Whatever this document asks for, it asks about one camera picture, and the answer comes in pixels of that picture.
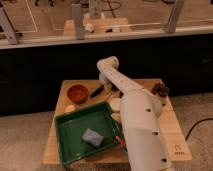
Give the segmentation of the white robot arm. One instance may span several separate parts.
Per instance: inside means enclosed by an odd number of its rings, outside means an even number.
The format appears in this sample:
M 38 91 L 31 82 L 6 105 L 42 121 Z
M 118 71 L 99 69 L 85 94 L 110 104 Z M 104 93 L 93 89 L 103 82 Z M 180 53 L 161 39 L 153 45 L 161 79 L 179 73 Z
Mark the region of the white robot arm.
M 115 56 L 97 62 L 100 80 L 123 93 L 120 114 L 131 171 L 175 171 L 158 122 L 161 100 L 120 73 L 118 66 Z

